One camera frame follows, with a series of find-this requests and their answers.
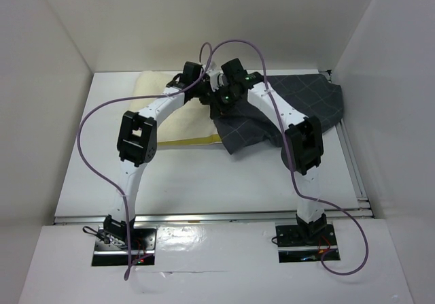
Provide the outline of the cream memory foam pillow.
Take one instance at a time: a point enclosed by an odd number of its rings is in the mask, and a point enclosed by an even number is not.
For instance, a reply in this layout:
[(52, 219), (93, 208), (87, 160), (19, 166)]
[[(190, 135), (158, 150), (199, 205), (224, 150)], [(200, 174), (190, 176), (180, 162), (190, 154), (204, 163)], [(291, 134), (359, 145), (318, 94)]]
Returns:
[(167, 90), (166, 85), (173, 79), (172, 73), (144, 71), (137, 81), (133, 91), (134, 100), (130, 102), (129, 110), (138, 112), (145, 118), (154, 117), (157, 121), (157, 141), (159, 146), (193, 146), (220, 143), (212, 119), (209, 117), (209, 107), (202, 105), (198, 99), (192, 99), (180, 108), (180, 99), (163, 97), (159, 99), (144, 99), (144, 95), (161, 95), (174, 93), (175, 89)]

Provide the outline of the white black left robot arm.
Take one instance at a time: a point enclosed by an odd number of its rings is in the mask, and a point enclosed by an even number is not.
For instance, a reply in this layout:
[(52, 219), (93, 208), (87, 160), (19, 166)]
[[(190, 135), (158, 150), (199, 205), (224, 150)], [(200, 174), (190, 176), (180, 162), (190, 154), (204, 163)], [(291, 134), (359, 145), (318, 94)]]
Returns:
[(128, 248), (134, 241), (137, 193), (144, 169), (157, 151), (158, 127), (197, 96), (194, 88), (199, 87), (204, 78), (203, 66), (188, 61), (157, 99), (137, 112), (128, 110), (123, 114), (117, 141), (121, 195), (103, 223), (104, 232), (117, 248)]

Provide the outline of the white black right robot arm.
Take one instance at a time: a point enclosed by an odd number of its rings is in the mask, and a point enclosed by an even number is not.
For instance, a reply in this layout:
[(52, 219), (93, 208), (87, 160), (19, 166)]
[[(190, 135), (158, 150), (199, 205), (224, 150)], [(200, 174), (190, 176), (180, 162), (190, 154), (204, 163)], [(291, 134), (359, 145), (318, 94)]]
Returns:
[(228, 111), (241, 100), (258, 109), (283, 136), (281, 160), (291, 173), (298, 196), (296, 235), (304, 244), (319, 238), (327, 226), (320, 203), (319, 165), (324, 154), (321, 123), (292, 107), (271, 86), (266, 75), (248, 73), (239, 59), (207, 70), (213, 109)]

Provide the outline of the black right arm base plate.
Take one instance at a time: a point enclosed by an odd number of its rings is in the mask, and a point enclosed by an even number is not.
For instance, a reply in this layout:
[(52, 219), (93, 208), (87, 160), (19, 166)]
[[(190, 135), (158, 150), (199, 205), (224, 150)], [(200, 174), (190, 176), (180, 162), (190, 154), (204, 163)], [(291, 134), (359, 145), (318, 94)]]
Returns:
[(334, 227), (328, 224), (324, 230), (312, 236), (305, 237), (297, 225), (279, 225), (275, 227), (277, 245), (279, 247), (301, 246), (336, 246), (337, 240)]

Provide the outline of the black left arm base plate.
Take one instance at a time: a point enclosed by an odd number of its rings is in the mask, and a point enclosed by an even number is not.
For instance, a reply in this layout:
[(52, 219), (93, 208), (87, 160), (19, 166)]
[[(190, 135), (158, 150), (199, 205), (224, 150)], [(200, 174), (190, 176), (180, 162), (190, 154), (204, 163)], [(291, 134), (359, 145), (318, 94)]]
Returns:
[[(97, 252), (108, 251), (127, 251), (127, 245), (123, 241), (117, 240), (114, 236), (106, 234), (102, 227), (97, 229), (98, 233), (106, 237), (109, 241), (104, 242), (101, 239), (96, 239), (94, 250)], [(133, 253), (141, 251), (152, 251), (155, 249), (157, 228), (139, 228), (133, 231), (131, 249)]]

